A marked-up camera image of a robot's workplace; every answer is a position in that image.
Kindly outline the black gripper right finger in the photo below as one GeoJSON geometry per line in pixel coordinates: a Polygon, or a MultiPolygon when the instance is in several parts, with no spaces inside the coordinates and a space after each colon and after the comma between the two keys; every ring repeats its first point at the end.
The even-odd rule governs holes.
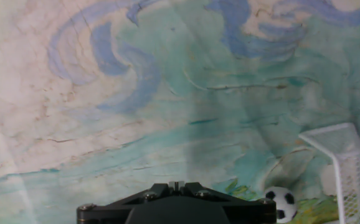
{"type": "Polygon", "coordinates": [[[188,199],[187,209],[197,223],[263,223],[277,222],[276,203],[267,198],[248,201],[202,186],[198,182],[176,183],[176,194],[188,199]]]}

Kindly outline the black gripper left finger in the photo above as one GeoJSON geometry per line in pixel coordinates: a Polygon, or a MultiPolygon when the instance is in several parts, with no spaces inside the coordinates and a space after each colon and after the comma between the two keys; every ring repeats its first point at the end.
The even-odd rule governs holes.
{"type": "Polygon", "coordinates": [[[134,208],[174,196],[176,189],[177,182],[153,184],[149,189],[108,205],[83,204],[77,208],[77,224],[124,223],[134,208]]]}

